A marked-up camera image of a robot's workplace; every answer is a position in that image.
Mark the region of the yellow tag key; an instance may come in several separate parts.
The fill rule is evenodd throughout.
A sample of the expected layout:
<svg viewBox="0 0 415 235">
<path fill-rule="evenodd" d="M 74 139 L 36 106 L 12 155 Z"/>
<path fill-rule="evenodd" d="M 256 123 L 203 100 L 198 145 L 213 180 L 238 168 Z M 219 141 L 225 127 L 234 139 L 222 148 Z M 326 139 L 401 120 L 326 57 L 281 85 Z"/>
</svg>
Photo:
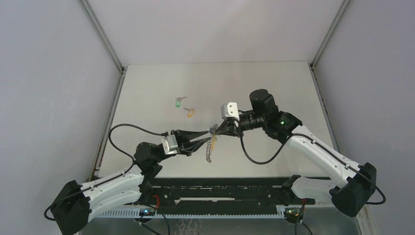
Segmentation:
<svg viewBox="0 0 415 235">
<path fill-rule="evenodd" d="M 212 151 L 214 149 L 215 143 L 217 142 L 218 137 L 216 135 L 211 137 L 211 144 L 210 144 L 210 150 Z"/>
</svg>

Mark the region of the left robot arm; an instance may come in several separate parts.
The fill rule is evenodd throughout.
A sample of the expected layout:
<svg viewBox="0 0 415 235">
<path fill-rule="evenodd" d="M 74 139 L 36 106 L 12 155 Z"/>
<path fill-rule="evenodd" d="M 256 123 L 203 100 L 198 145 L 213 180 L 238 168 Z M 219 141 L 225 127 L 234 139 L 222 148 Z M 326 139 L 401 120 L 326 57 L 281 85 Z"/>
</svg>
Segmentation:
<svg viewBox="0 0 415 235">
<path fill-rule="evenodd" d="M 176 155 L 191 156 L 209 140 L 208 131 L 172 130 L 161 134 L 159 144 L 141 142 L 132 164 L 119 172 L 82 184 L 66 183 L 46 212 L 52 214 L 64 235 L 74 235 L 104 212 L 153 198 L 150 181 L 161 171 L 160 162 Z"/>
</svg>

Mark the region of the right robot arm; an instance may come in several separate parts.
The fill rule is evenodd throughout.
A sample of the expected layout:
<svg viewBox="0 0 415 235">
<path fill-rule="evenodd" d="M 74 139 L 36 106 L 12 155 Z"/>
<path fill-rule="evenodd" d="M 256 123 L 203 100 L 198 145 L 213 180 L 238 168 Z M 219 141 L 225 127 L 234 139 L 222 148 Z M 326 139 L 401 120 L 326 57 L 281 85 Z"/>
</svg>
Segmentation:
<svg viewBox="0 0 415 235">
<path fill-rule="evenodd" d="M 293 175 L 283 190 L 283 199 L 287 203 L 314 199 L 331 203 L 350 217 L 356 217 L 365 205 L 371 204 L 369 199 L 378 191 L 375 166 L 369 162 L 359 164 L 324 143 L 297 117 L 279 110 L 274 97 L 266 89 L 255 90 L 249 97 L 252 109 L 248 111 L 239 110 L 235 102 L 221 106 L 223 122 L 215 134 L 234 136 L 243 141 L 245 131 L 261 128 L 268 137 L 280 142 L 281 147 L 269 160 L 258 162 L 249 156 L 242 144 L 242 150 L 251 162 L 266 165 L 284 147 L 289 147 L 300 152 L 329 177 L 318 180 Z"/>
</svg>

